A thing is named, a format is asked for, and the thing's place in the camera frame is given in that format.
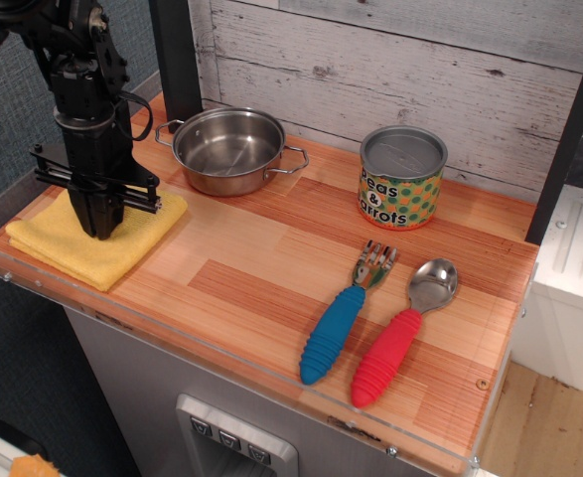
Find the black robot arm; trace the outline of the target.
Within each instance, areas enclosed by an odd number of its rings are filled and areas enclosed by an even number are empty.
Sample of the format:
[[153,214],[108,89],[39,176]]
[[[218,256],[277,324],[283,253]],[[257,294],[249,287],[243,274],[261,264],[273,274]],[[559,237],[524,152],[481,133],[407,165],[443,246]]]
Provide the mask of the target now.
[[108,17],[96,1],[0,1],[0,46],[20,36],[55,99],[61,144],[32,146],[38,180],[65,188],[83,231],[108,239],[126,208],[156,213],[159,178],[133,157],[127,62],[116,51]]

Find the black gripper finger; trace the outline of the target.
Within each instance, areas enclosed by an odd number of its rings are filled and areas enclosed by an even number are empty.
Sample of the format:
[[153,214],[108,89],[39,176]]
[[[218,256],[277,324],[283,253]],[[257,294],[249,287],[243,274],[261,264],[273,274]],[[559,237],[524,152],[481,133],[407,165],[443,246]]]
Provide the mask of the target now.
[[120,192],[99,192],[91,196],[91,220],[94,235],[108,239],[122,222],[124,202]]
[[94,237],[95,228],[91,218],[89,193],[74,182],[69,182],[68,193],[73,210],[83,231],[90,237]]

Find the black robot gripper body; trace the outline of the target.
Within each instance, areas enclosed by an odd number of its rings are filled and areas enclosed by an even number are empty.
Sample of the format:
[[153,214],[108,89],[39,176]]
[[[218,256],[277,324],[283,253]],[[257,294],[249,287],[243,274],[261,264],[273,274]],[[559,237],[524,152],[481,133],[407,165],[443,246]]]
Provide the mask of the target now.
[[120,192],[124,207],[155,213],[161,208],[158,177],[133,158],[133,139],[128,124],[113,116],[79,119],[58,116],[61,143],[35,143],[30,153],[36,158],[36,174],[42,181],[68,189],[80,185],[91,196],[99,192]]

